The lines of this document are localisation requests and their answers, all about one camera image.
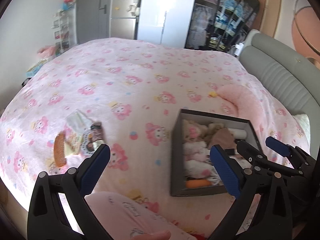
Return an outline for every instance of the pink pants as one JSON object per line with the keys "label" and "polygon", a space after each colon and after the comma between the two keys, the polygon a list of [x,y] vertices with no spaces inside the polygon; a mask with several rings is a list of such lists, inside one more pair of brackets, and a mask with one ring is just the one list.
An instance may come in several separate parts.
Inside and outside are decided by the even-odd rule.
{"label": "pink pants", "polygon": [[113,192],[97,192],[85,200],[114,240],[127,240],[140,234],[169,230],[174,240],[196,240],[162,216],[131,199]]}

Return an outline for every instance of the brown cloth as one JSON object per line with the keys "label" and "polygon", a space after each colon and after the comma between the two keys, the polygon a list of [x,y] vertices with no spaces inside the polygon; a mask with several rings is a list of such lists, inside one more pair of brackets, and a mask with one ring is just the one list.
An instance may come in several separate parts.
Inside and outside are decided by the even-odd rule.
{"label": "brown cloth", "polygon": [[223,128],[218,130],[209,143],[208,149],[213,145],[219,144],[222,149],[236,149],[237,144],[234,142],[235,138],[230,133],[228,128]]}

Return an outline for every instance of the white pillow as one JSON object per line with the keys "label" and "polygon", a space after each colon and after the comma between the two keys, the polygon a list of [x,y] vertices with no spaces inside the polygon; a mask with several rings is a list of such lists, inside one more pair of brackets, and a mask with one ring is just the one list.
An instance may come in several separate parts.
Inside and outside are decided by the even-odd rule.
{"label": "white pillow", "polygon": [[309,117],[306,114],[296,114],[293,116],[293,118],[297,121],[298,124],[300,124],[301,128],[303,129],[308,144],[310,146],[310,121]]}

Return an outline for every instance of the human hand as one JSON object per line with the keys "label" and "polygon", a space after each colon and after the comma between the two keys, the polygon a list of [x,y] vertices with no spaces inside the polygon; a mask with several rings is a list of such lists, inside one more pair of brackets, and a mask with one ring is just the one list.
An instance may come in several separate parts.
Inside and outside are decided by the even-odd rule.
{"label": "human hand", "polygon": [[162,231],[156,232],[153,235],[150,234],[142,234],[137,235],[130,240],[169,240],[171,237],[170,231]]}

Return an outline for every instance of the refrigerator door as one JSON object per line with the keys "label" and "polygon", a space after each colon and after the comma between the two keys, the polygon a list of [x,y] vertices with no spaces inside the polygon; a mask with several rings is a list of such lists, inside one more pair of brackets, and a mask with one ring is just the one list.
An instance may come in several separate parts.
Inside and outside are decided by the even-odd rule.
{"label": "refrigerator door", "polygon": [[134,0],[112,0],[111,18],[133,18]]}
{"label": "refrigerator door", "polygon": [[110,20],[110,37],[134,39],[134,30],[136,26],[135,18],[111,19]]}

